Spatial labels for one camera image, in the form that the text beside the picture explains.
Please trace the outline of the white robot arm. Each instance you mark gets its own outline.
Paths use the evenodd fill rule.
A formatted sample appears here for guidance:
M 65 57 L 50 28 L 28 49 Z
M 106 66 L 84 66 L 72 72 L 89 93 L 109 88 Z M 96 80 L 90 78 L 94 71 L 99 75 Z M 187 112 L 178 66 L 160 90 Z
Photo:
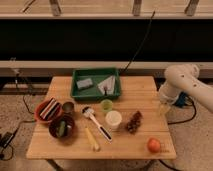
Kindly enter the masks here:
M 174 104 L 181 92 L 192 96 L 213 113 L 213 87 L 198 80 L 199 68 L 195 64 L 171 65 L 164 71 L 165 82 L 158 91 L 162 104 Z

